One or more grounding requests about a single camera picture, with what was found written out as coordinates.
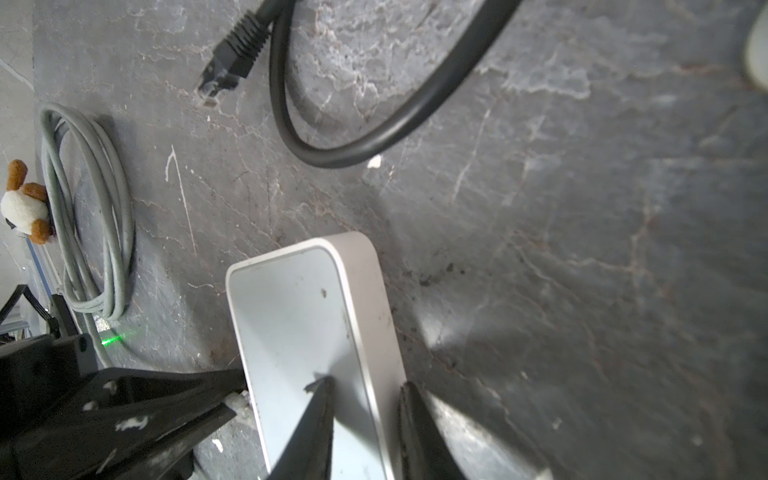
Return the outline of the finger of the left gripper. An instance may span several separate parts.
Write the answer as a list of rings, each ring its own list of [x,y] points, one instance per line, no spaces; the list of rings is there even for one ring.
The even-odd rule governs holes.
[[[237,369],[84,376],[14,443],[19,479],[160,479],[235,413]]]

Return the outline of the white network switch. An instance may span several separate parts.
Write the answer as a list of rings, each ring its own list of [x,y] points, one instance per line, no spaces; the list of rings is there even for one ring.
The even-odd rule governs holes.
[[[744,52],[744,71],[749,81],[761,91],[768,89],[768,4],[765,3],[757,15],[747,36]]]
[[[310,396],[335,387],[332,475],[398,479],[406,375],[377,252],[359,232],[313,238],[232,265],[226,293],[268,469]]]

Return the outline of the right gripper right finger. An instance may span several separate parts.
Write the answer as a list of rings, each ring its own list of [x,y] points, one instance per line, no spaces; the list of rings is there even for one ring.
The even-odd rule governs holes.
[[[466,479],[412,382],[400,390],[398,433],[404,479]]]

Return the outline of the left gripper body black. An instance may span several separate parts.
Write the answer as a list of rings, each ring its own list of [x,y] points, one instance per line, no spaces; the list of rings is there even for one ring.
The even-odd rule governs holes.
[[[1,309],[6,320],[26,299],[49,327],[47,334],[9,341],[1,336],[1,477],[19,479],[14,443],[49,413],[81,379],[98,369],[93,340],[78,332],[61,295],[46,310],[29,287],[20,284]]]

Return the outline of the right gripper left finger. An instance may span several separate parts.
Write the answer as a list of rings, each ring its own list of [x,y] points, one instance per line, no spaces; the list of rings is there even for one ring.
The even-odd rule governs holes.
[[[305,388],[312,398],[269,475],[277,479],[328,480],[332,472],[335,382],[326,376]]]

